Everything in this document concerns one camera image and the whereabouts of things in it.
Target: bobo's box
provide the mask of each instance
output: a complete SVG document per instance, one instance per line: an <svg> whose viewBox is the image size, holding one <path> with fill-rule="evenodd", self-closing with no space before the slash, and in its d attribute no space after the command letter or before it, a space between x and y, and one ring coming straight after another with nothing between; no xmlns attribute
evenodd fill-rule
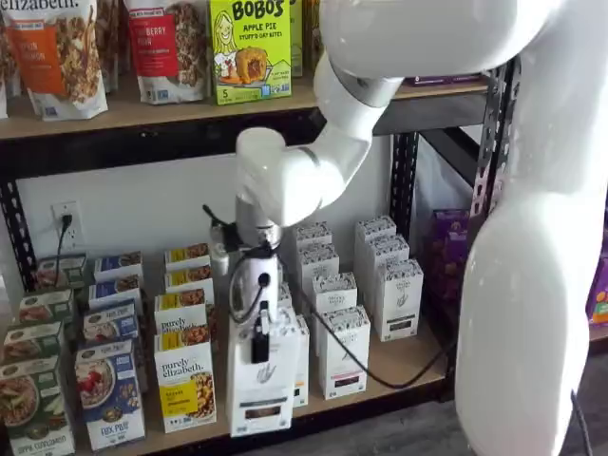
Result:
<svg viewBox="0 0 608 456"><path fill-rule="evenodd" d="M210 0L218 105L292 94L289 0Z"/></svg>

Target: power cord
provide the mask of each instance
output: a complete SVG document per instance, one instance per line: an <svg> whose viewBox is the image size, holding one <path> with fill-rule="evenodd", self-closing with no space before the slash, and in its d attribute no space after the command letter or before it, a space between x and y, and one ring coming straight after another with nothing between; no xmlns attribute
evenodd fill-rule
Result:
<svg viewBox="0 0 608 456"><path fill-rule="evenodd" d="M572 409L574 416L579 423L580 432L582 432L582 442L585 449L586 456L593 456L593 449L591 448L591 440L589 439L589 429L587 429L587 423L585 417L582 414L582 408L580 407L579 398L577 394L572 391L570 392L570 399L572 400Z"/></svg>
<svg viewBox="0 0 608 456"><path fill-rule="evenodd" d="M55 262L55 278L53 279L53 288L57 288L57 281L59 280L59 257L61 255L61 249L64 246L64 237L66 236L69 225L72 224L72 215L63 214L61 216L61 234L59 235L59 244L57 245L57 260Z"/></svg>

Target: purely elizabeth granola bag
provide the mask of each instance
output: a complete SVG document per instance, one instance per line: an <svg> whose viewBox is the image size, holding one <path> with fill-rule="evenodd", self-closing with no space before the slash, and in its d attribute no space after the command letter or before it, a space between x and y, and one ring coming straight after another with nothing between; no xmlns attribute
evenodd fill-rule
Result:
<svg viewBox="0 0 608 456"><path fill-rule="evenodd" d="M210 93L207 0L124 0L142 102L194 102Z"/></svg>
<svg viewBox="0 0 608 456"><path fill-rule="evenodd" d="M90 119L107 110L96 0L2 0L0 10L37 115Z"/></svg>

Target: white wall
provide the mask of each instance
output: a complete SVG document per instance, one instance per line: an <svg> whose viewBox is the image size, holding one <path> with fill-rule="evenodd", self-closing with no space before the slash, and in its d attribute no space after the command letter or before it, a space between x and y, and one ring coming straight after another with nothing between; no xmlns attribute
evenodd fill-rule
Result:
<svg viewBox="0 0 608 456"><path fill-rule="evenodd" d="M221 219L234 219L235 179L234 156L219 156L20 180L18 186L38 258L57 249L50 205L76 200L89 255L143 250L146 286L157 293L159 253L207 239L204 203ZM346 193L315 215L332 227L341 260L352 259L354 222L388 211L389 186L390 138L377 138Z"/></svg>

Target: cartoon girl illustration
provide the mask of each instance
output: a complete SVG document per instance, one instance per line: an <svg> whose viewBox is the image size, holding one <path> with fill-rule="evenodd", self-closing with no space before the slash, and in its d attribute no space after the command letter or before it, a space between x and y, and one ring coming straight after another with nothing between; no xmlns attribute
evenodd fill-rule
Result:
<svg viewBox="0 0 608 456"><path fill-rule="evenodd" d="M226 11L221 11L214 24L214 62L216 73L224 83L239 83L237 75L237 44L234 24Z"/></svg>

